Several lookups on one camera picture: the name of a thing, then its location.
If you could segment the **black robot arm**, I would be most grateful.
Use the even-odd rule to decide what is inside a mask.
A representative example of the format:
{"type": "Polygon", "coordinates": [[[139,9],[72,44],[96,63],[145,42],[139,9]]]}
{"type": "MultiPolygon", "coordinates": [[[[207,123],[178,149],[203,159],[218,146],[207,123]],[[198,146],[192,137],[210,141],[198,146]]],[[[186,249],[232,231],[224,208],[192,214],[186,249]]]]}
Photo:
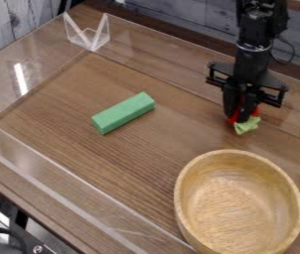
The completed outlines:
{"type": "Polygon", "coordinates": [[[208,62],[206,82],[223,93],[223,112],[232,123],[254,115],[258,104],[279,107],[289,90],[267,69],[273,41],[287,27],[286,0],[235,0],[234,62],[208,62]]]}

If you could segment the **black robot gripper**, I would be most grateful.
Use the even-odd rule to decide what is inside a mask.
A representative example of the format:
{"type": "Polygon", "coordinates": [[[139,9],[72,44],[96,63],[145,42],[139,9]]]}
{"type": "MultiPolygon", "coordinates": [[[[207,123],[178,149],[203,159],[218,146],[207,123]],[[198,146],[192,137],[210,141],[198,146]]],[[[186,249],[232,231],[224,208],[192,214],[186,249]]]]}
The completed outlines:
{"type": "Polygon", "coordinates": [[[239,103],[239,111],[237,122],[243,123],[258,103],[265,103],[270,106],[279,107],[283,100],[283,95],[289,90],[289,86],[274,77],[271,71],[265,70],[255,78],[242,79],[234,75],[234,64],[227,62],[208,62],[208,75],[206,83],[223,90],[223,112],[227,118],[231,118],[239,102],[239,89],[227,82],[250,86],[257,94],[247,92],[239,103]]]}

